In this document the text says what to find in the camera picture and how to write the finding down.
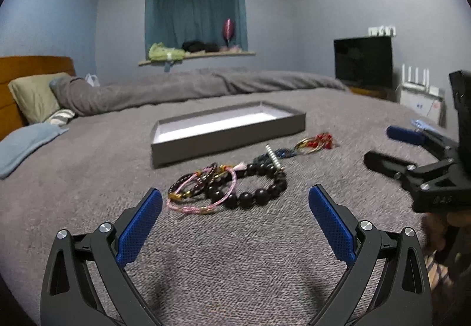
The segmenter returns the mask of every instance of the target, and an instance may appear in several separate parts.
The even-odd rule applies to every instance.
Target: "wooden headboard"
[[[75,76],[72,59],[57,56],[0,57],[0,140],[15,129],[28,125],[13,100],[8,83],[18,77],[58,72]]]

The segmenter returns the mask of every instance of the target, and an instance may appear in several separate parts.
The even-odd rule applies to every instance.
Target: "beige pillow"
[[[64,76],[67,74],[61,72],[52,75],[19,77],[10,81],[8,88],[30,124],[42,123],[59,110],[59,103],[49,83],[55,78]]]

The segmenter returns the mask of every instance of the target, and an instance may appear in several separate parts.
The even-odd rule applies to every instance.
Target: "television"
[[[334,40],[335,77],[351,87],[392,88],[390,37]]]

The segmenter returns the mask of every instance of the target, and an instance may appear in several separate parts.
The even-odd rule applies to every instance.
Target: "teal curtain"
[[[246,0],[235,0],[235,40],[244,51],[249,50],[247,41]]]
[[[231,45],[247,50],[245,0],[145,0],[145,50],[153,43],[181,48],[186,41],[199,40],[224,46],[224,21],[235,22]]]
[[[152,44],[159,43],[157,37],[157,4],[156,0],[145,0],[144,13],[145,58],[149,59]]]

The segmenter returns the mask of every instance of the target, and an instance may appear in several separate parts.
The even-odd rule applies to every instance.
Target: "window sill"
[[[189,54],[184,57],[183,60],[188,59],[199,59],[203,57],[219,57],[219,56],[255,56],[255,52],[253,51],[242,51],[242,52],[207,52],[205,54]],[[164,62],[153,62],[151,60],[144,60],[139,62],[139,66],[149,65],[151,63],[164,63]]]

